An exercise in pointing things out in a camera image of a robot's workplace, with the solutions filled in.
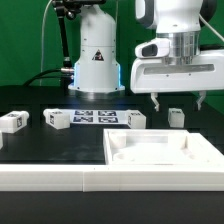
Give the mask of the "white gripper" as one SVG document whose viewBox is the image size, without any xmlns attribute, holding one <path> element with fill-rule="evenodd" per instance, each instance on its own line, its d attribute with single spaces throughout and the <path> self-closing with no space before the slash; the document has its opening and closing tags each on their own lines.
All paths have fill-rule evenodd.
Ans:
<svg viewBox="0 0 224 224">
<path fill-rule="evenodd" d="M 134 93 L 151 93 L 159 111 L 162 92 L 200 91 L 196 101 L 201 110 L 206 91 L 224 89 L 224 54 L 200 54 L 188 65 L 165 65 L 162 59 L 136 59 L 131 71 L 130 88 Z"/>
</svg>

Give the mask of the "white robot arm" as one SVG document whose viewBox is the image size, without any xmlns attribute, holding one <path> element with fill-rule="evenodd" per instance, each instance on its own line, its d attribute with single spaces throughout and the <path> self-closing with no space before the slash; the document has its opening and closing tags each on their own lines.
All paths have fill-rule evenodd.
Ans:
<svg viewBox="0 0 224 224">
<path fill-rule="evenodd" d="M 135 0 L 135 18 L 156 37 L 135 48 L 130 89 L 148 93 L 199 93 L 224 90 L 224 49 L 199 47 L 203 25 L 213 17 L 217 0 Z M 97 3 L 82 7 L 81 55 L 71 88 L 92 97 L 122 88 L 115 60 L 115 23 Z"/>
</svg>

